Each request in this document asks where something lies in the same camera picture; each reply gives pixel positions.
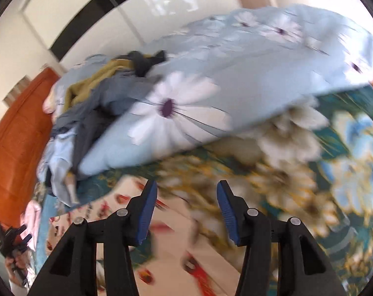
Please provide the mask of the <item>person's left hand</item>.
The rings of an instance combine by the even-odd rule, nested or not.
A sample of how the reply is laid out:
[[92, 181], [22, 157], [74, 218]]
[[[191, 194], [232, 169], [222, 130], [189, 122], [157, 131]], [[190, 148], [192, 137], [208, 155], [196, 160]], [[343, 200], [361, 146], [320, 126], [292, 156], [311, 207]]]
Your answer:
[[18, 277], [15, 274], [15, 271], [13, 271], [12, 269], [12, 265], [20, 268], [24, 276], [27, 276], [29, 266], [29, 258], [27, 256], [27, 253], [21, 253], [20, 251], [17, 251], [14, 256], [5, 258], [4, 265], [9, 276], [9, 281], [19, 287], [23, 287], [23, 284], [19, 281]]

